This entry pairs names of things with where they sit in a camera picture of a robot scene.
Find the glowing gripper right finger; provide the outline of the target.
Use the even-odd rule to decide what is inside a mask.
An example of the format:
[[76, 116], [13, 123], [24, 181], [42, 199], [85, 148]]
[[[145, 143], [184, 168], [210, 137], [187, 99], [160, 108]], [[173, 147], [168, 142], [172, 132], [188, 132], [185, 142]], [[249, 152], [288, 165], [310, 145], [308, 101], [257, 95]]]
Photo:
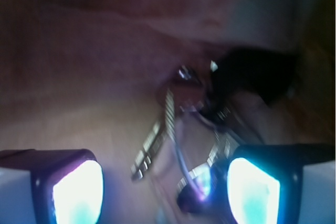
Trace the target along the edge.
[[335, 223], [335, 147], [242, 145], [227, 196], [237, 223]]

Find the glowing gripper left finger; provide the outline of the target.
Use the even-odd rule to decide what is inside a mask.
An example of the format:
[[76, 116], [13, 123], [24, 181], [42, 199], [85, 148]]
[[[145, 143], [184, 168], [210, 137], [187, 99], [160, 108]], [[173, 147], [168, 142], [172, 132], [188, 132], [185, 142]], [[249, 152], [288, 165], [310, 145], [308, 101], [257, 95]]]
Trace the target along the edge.
[[97, 223], [102, 202], [92, 151], [1, 151], [1, 223]]

